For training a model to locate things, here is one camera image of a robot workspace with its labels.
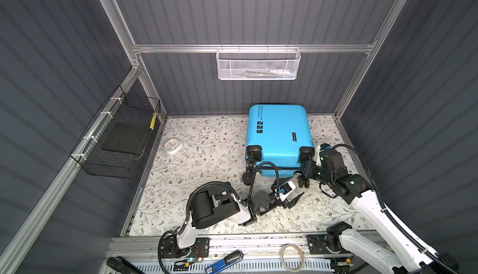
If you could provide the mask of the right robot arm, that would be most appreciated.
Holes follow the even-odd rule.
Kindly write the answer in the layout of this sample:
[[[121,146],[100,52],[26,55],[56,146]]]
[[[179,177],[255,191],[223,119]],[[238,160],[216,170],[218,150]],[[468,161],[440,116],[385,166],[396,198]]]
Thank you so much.
[[[327,186],[333,192],[331,198],[340,197],[358,211],[391,249],[384,249],[341,221],[327,228],[327,250],[333,254],[348,251],[382,274],[456,274],[457,261],[428,245],[393,213],[368,169],[365,176],[350,174],[337,149],[337,145],[322,144],[317,162],[314,150],[301,150],[299,185],[308,187],[312,179]]]

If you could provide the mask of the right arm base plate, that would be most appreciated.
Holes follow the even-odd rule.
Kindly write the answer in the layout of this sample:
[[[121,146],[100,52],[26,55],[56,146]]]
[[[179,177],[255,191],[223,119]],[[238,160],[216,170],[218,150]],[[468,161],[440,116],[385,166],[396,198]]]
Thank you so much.
[[[311,254],[350,254],[335,235],[310,234],[307,235],[307,243]]]

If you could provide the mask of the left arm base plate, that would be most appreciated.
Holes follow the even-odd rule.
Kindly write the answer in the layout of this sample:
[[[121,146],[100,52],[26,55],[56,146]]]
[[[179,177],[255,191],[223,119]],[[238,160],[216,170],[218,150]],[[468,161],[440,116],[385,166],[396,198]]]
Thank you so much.
[[[176,238],[168,235],[159,243],[159,253],[162,259],[173,258],[206,258],[209,256],[210,239],[206,237],[198,237],[191,247],[180,249],[177,245]]]

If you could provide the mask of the blue hard-shell suitcase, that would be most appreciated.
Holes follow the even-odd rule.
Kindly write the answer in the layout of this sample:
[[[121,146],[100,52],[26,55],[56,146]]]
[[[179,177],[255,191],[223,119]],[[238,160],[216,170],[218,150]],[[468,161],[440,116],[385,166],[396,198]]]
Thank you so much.
[[[253,170],[260,163],[273,163],[280,178],[289,178],[300,171],[302,161],[314,156],[315,147],[304,107],[256,104],[250,108],[244,184],[251,185]]]

